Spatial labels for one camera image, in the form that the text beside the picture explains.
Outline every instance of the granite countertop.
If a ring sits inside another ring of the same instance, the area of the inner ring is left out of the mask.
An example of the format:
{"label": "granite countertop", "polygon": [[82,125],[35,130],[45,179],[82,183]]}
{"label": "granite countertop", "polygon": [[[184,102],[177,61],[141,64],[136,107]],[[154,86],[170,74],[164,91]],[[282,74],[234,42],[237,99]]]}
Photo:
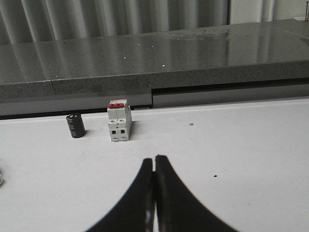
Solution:
{"label": "granite countertop", "polygon": [[0,45],[0,102],[309,77],[309,22],[293,19]]}

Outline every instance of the circuit breaker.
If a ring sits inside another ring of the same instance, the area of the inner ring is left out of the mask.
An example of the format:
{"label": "circuit breaker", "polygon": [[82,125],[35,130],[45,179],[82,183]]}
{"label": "circuit breaker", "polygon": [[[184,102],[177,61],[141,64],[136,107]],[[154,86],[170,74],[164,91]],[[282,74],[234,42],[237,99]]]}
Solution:
{"label": "circuit breaker", "polygon": [[127,141],[132,125],[131,109],[126,99],[113,100],[107,108],[109,131],[113,142]]}

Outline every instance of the white table surface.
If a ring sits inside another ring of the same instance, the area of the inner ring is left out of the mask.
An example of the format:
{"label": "white table surface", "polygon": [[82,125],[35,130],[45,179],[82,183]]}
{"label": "white table surface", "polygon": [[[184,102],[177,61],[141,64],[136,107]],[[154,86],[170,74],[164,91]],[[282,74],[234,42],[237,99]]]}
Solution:
{"label": "white table surface", "polygon": [[309,231],[309,99],[132,111],[118,143],[107,113],[82,117],[80,139],[65,116],[0,121],[1,232],[84,231],[157,154],[235,229]]}

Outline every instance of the black capacitor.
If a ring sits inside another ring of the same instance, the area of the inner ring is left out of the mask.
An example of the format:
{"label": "black capacitor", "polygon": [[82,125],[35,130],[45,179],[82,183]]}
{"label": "black capacitor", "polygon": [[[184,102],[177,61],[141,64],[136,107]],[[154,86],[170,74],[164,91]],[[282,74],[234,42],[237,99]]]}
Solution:
{"label": "black capacitor", "polygon": [[74,139],[83,137],[86,134],[85,127],[80,113],[73,113],[67,116],[67,122]]}

